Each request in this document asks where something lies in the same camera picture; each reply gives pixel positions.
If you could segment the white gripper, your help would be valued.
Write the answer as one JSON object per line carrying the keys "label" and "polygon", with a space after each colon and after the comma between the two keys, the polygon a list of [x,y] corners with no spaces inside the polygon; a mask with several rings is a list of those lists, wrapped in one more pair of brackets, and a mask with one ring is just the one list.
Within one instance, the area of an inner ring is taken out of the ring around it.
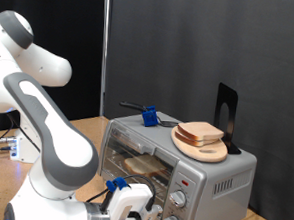
{"label": "white gripper", "polygon": [[107,208],[110,220],[151,220],[151,209],[146,206],[152,197],[152,191],[146,184],[117,187]]}

